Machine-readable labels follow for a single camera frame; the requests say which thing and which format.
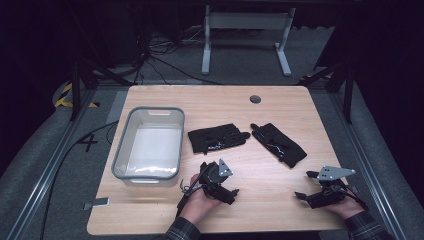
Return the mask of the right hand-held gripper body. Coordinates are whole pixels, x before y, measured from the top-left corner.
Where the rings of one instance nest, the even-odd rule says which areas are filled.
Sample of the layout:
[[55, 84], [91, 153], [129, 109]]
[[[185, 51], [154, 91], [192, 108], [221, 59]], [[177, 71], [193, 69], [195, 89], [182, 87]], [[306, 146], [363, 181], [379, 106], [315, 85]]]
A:
[[307, 203], [312, 209], [321, 208], [342, 201], [347, 195], [347, 185], [342, 178], [355, 174], [354, 169], [323, 166], [316, 179], [321, 185], [321, 191], [307, 197]]

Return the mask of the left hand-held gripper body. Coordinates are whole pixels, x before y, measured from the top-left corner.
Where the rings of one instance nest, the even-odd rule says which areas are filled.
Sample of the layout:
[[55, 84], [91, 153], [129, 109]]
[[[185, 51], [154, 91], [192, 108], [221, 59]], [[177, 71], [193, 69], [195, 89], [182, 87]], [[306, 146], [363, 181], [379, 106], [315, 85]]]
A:
[[222, 183], [232, 175], [232, 170], [223, 159], [220, 159], [218, 163], [211, 162], [207, 164], [203, 162], [200, 166], [198, 181], [202, 185], [206, 195], [227, 203], [229, 199], [235, 198], [235, 196], [232, 194], [233, 190], [230, 191], [224, 188]]

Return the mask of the black glove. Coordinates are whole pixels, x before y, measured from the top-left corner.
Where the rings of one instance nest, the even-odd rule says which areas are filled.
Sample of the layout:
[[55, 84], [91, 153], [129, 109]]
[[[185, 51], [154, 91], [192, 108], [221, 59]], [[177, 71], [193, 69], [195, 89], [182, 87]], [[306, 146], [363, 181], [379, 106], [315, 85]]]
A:
[[249, 132], [241, 132], [233, 123], [211, 128], [193, 130], [188, 133], [194, 153], [217, 151], [240, 146], [250, 138]]
[[272, 123], [263, 126], [252, 123], [251, 128], [255, 139], [288, 167], [295, 167], [298, 162], [307, 156], [307, 153], [296, 142]]

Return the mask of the person's right hand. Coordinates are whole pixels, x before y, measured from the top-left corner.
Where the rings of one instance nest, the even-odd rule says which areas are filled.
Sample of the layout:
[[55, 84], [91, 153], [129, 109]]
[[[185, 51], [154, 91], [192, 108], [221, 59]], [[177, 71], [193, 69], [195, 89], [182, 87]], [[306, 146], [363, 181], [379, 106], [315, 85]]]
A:
[[364, 208], [354, 199], [349, 197], [346, 197], [344, 200], [336, 204], [325, 206], [324, 209], [336, 214], [343, 220], [364, 212]]

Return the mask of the black metal stand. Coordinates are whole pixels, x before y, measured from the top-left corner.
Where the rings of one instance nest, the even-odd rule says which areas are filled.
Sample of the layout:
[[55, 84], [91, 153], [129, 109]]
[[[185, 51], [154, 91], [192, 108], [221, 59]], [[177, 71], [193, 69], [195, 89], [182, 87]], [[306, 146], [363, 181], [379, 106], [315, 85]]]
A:
[[121, 76], [113, 73], [105, 67], [100, 66], [90, 60], [80, 59], [78, 60], [72, 69], [72, 115], [70, 120], [74, 121], [81, 111], [81, 87], [80, 84], [83, 83], [85, 88], [88, 90], [95, 90], [99, 85], [98, 78], [95, 76], [94, 72], [100, 72], [105, 75], [107, 78], [113, 80], [114, 82], [122, 86], [134, 86], [134, 83], [131, 83]]
[[302, 76], [300, 81], [297, 83], [297, 86], [308, 86], [318, 81], [319, 79], [323, 79], [327, 75], [331, 75], [331, 77], [329, 78], [329, 82], [325, 87], [325, 89], [329, 93], [336, 93], [340, 90], [341, 87], [344, 87], [344, 100], [342, 111], [347, 123], [351, 124], [351, 105], [354, 79], [350, 66], [344, 63], [337, 63], [311, 76]]

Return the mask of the grey tape strip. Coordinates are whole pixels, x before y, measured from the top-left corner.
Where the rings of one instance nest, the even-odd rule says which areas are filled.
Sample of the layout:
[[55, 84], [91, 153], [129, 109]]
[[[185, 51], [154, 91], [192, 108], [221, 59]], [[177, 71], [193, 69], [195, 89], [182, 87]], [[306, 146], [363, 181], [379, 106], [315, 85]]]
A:
[[95, 207], [108, 206], [110, 204], [109, 197], [96, 198], [92, 202], [86, 202], [83, 204], [83, 210], [88, 211]]

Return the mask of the yellow black hazard tape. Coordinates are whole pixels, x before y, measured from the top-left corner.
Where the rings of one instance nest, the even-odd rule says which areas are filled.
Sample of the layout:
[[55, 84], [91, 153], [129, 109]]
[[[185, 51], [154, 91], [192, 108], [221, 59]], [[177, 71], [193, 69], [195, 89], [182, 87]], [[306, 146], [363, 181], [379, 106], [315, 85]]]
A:
[[67, 101], [66, 98], [70, 91], [72, 90], [72, 84], [67, 84], [64, 89], [62, 90], [62, 93], [60, 94], [58, 100], [55, 102], [55, 107], [68, 107], [71, 108], [73, 106], [73, 103], [71, 101]]

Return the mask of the aluminium floor rail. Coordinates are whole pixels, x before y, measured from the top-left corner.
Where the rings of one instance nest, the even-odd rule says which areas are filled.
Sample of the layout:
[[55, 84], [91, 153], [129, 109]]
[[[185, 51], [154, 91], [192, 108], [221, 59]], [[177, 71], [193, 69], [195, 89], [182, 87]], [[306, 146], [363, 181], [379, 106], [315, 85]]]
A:
[[0, 240], [21, 240], [48, 192], [95, 90], [85, 90], [82, 109], [60, 108], [24, 144], [0, 178]]
[[333, 108], [337, 112], [338, 119], [341, 122], [350, 143], [353, 146], [354, 152], [356, 154], [356, 162], [359, 165], [359, 169], [364, 177], [373, 202], [375, 203], [384, 224], [397, 240], [408, 240], [395, 212], [393, 211], [387, 194], [382, 188], [382, 185], [380, 184], [380, 181], [378, 180], [378, 177], [369, 162], [369, 158], [366, 155], [353, 126], [345, 119], [342, 101], [335, 94], [330, 94], [329, 99]]

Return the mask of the white metal desk frame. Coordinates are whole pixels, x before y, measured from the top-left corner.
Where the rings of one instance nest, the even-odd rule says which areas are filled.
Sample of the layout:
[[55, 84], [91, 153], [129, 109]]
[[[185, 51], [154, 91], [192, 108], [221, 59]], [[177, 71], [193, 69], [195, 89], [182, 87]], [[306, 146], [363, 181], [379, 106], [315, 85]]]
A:
[[296, 13], [295, 8], [290, 8], [284, 13], [242, 13], [242, 12], [215, 12], [211, 6], [205, 7], [204, 17], [204, 49], [201, 73], [208, 75], [211, 62], [211, 30], [212, 29], [258, 29], [281, 30], [282, 38], [274, 44], [277, 57], [283, 74], [292, 74], [286, 54], [285, 46]]

